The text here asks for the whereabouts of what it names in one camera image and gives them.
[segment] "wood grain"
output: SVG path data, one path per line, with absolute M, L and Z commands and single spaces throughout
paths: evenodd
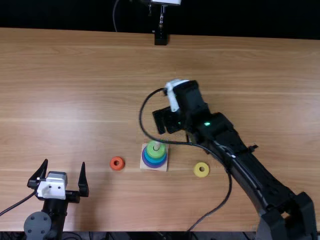
M 223 168 L 200 149 L 171 146 L 168 172 L 139 169 L 147 139 L 138 111 L 173 78 L 197 80 L 211 111 L 224 113 L 256 157 L 295 193 L 307 192 L 320 223 L 320 42 L 0 28 L 0 209 L 30 193 L 26 183 L 45 158 L 77 189 L 86 162 L 90 197 L 70 204 L 65 231 L 185 231 L 228 190 Z M 145 126 L 156 133 L 150 100 Z M 184 139 L 182 132 L 168 135 Z M 123 172 L 109 161 L 121 156 Z M 194 176 L 198 161 L 210 165 Z M 21 231 L 42 209 L 35 197 L 0 218 Z M 196 231 L 254 231 L 258 215 L 234 184 L 230 200 Z

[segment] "blue ring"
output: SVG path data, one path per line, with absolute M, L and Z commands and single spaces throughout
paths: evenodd
M 161 157 L 161 158 L 153 158 L 153 157 L 150 157 L 147 153 L 147 150 L 145 150 L 144 157 L 145 157 L 145 159 L 147 159 L 148 162 L 150 162 L 152 164 L 159 164 L 167 157 L 167 154 L 165 153 L 163 155 L 163 157 Z
M 167 158 L 165 157 L 163 161 L 159 162 L 158 164 L 154 164 L 149 162 L 146 157 L 145 157 L 145 152 L 146 152 L 146 148 L 144 148 L 144 150 L 142 151 L 141 157 L 142 157 L 142 161 L 144 162 L 145 165 L 147 165 L 149 168 L 152 169 L 156 169 L 161 167 L 167 160 Z

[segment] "black cable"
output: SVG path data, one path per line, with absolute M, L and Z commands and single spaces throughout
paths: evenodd
M 149 137 L 150 139 L 154 140 L 154 141 L 157 141 L 157 142 L 160 142 L 160 143 L 164 143 L 164 144 L 173 144 L 173 145 L 188 145 L 188 146 L 194 146 L 194 147 L 198 147 L 198 148 L 201 148 L 201 149 L 204 149 L 206 150 L 208 153 L 210 153 L 215 159 L 217 159 L 225 168 L 225 171 L 228 175 L 228 179 L 229 179 L 229 189 L 228 189 L 228 192 L 225 196 L 225 198 L 223 199 L 223 201 L 214 209 L 212 209 L 211 211 L 207 212 L 205 215 L 203 215 L 202 217 L 200 217 L 188 230 L 187 232 L 190 232 L 193 228 L 195 228 L 196 225 L 198 225 L 205 217 L 208 217 L 209 215 L 213 214 L 214 212 L 216 212 L 217 210 L 219 210 L 223 205 L 225 205 L 225 203 L 228 201 L 229 197 L 230 197 L 230 194 L 231 194 L 231 190 L 232 190 L 232 178 L 231 178 L 231 174 L 230 172 L 227 170 L 223 160 L 217 156 L 214 152 L 212 152 L 209 148 L 205 147 L 205 146 L 202 146 L 200 144 L 195 144 L 195 143 L 192 143 L 192 142 L 184 142 L 184 141 L 169 141 L 169 140 L 162 140 L 162 139 L 159 139 L 159 138 L 156 138 L 152 135 L 150 135 L 146 129 L 144 128 L 143 126 L 143 123 L 142 123 L 142 114 L 143 114 L 143 111 L 144 111 L 144 108 L 145 108 L 145 105 L 147 104 L 148 100 L 153 96 L 155 95 L 156 93 L 159 93 L 161 91 L 163 91 L 164 88 L 159 88 L 155 91 L 153 91 L 152 93 L 150 93 L 146 98 L 145 100 L 143 101 L 142 103 L 142 106 L 140 108 L 140 111 L 139 111 L 139 124 L 140 124 L 140 128 L 142 130 L 142 132 L 147 136 Z
M 64 233 L 64 234 L 74 234 L 74 235 L 76 235 L 78 238 L 80 238 L 80 240 L 83 240 L 82 237 L 81 237 L 78 233 L 75 233 L 75 232 L 73 232 L 73 231 L 64 231 L 63 233 Z
M 111 232 L 109 232 L 109 236 L 112 238 L 112 240 L 115 240 L 114 237 L 111 235 Z
M 5 231 L 4 234 L 7 235 L 8 239 L 13 240 L 13 238 L 9 235 L 9 233 Z
M 113 9 L 112 9 L 112 21 L 113 21 L 113 27 L 114 27 L 115 32 L 118 32 L 117 26 L 116 26 L 116 19 L 115 19 L 116 8 L 117 8 L 118 3 L 119 3 L 119 0 L 115 0 L 114 5 L 113 5 Z
M 195 240 L 199 240 L 198 237 L 197 237 L 197 235 L 196 235 L 193 231 L 191 232 L 191 234 L 192 234 L 192 236 L 195 238 Z
M 242 233 L 243 233 L 244 237 L 245 237 L 247 240 L 251 240 L 244 231 L 243 231 Z
M 25 197 L 24 199 L 22 199 L 21 201 L 18 201 L 17 203 L 13 204 L 12 206 L 8 207 L 6 210 L 3 210 L 2 212 L 0 212 L 0 217 L 9 212 L 10 210 L 14 209 L 15 207 L 18 207 L 20 204 L 23 204 L 25 201 L 27 201 L 28 199 L 30 199 L 33 195 L 36 194 L 36 191 L 34 191 L 33 193 L 31 193 L 29 196 Z
M 192 229 L 195 228 L 195 226 L 197 226 L 205 217 L 210 216 L 211 214 L 213 214 L 214 212 L 216 212 L 217 210 L 219 210 L 220 208 L 222 208 L 223 205 L 226 204 L 226 202 L 228 201 L 230 194 L 231 194 L 231 190 L 232 190 L 232 178 L 231 178 L 231 174 L 229 172 L 226 172 L 228 174 L 228 178 L 229 178 L 229 189 L 228 192 L 225 196 L 225 198 L 223 199 L 223 201 L 214 209 L 212 209 L 211 211 L 208 211 L 205 215 L 203 215 L 202 217 L 200 217 L 188 230 L 187 232 L 190 232 Z

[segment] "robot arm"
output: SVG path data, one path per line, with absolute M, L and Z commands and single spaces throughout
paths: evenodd
M 192 143 L 219 156 L 260 216 L 256 239 L 316 240 L 311 198 L 305 192 L 295 195 L 266 170 L 252 154 L 258 146 L 246 147 L 222 113 L 210 113 L 196 81 L 175 79 L 167 83 L 164 93 L 170 107 L 153 112 L 158 132 L 185 130 Z
M 65 172 L 50 171 L 46 176 L 48 160 L 28 180 L 27 186 L 35 190 L 35 196 L 44 201 L 42 211 L 32 213 L 24 222 L 27 240 L 60 240 L 64 229 L 69 203 L 80 202 L 89 196 L 86 166 L 82 163 L 79 191 L 66 190 L 68 178 Z

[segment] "red ring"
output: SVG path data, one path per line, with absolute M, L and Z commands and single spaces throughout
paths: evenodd
M 115 171 L 120 171 L 125 167 L 125 161 L 119 157 L 114 156 L 110 161 L 110 168 L 112 168 Z

